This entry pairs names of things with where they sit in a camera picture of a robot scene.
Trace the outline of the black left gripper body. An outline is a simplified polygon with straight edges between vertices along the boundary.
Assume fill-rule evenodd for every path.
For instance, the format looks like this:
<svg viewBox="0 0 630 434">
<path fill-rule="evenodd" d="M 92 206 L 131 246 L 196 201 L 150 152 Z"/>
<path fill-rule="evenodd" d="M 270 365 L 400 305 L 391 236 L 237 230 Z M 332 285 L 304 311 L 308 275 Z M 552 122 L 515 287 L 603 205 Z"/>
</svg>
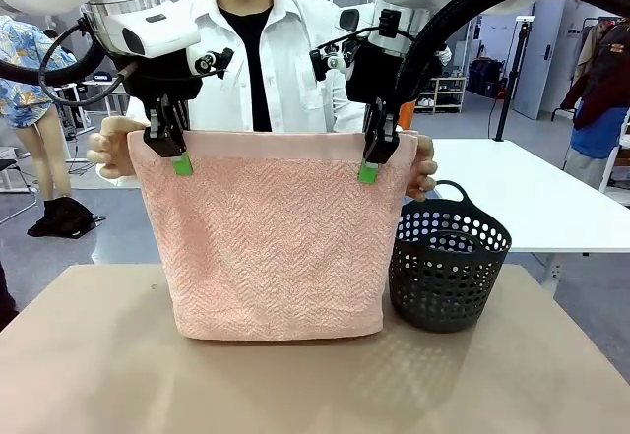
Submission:
<svg viewBox="0 0 630 434">
<path fill-rule="evenodd" d="M 203 84 L 192 74 L 187 52 L 181 49 L 153 59 L 140 56 L 114 56 L 118 70 L 136 63 L 136 69 L 123 81 L 126 93 L 153 107 L 165 96 L 174 102 L 194 99 Z"/>
</svg>

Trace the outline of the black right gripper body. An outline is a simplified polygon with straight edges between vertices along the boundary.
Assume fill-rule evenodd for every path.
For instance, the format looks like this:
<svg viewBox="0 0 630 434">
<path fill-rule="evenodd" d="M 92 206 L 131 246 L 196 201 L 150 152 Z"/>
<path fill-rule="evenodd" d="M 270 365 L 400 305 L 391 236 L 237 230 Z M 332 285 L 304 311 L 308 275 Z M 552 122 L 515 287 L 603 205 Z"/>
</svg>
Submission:
<svg viewBox="0 0 630 434">
<path fill-rule="evenodd" d="M 371 104 L 381 100 L 400 99 L 403 103 L 417 99 L 411 81 L 409 93 L 397 95 L 396 84 L 404 54 L 382 49 L 367 40 L 346 41 L 346 96 L 350 101 Z"/>
</svg>

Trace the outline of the person's left hand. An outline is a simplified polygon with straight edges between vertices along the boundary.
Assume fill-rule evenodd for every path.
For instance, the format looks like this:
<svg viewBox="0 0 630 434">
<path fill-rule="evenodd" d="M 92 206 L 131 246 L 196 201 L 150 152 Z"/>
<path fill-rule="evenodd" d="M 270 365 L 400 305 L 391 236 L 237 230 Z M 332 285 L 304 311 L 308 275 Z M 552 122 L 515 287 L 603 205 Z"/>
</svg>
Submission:
<svg viewBox="0 0 630 434">
<path fill-rule="evenodd" d="M 423 135 L 417 136 L 417 148 L 412 163 L 409 180 L 406 189 L 406 196 L 415 201 L 422 202 L 426 195 L 433 191 L 436 181 L 433 175 L 438 169 L 434 161 L 434 146 L 432 140 Z"/>
</svg>

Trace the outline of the person's right hand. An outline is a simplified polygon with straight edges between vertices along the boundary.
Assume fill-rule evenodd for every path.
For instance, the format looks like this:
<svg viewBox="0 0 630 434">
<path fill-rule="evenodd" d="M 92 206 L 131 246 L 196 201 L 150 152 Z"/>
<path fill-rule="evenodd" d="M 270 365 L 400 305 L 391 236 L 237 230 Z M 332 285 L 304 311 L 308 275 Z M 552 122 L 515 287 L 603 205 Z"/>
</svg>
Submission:
<svg viewBox="0 0 630 434">
<path fill-rule="evenodd" d="M 96 165 L 101 178 L 116 180 L 135 175 L 127 136 L 143 131 L 148 125 L 146 119 L 138 121 L 126 116 L 109 116 L 102 120 L 100 131 L 89 136 L 87 151 L 87 159 Z"/>
</svg>

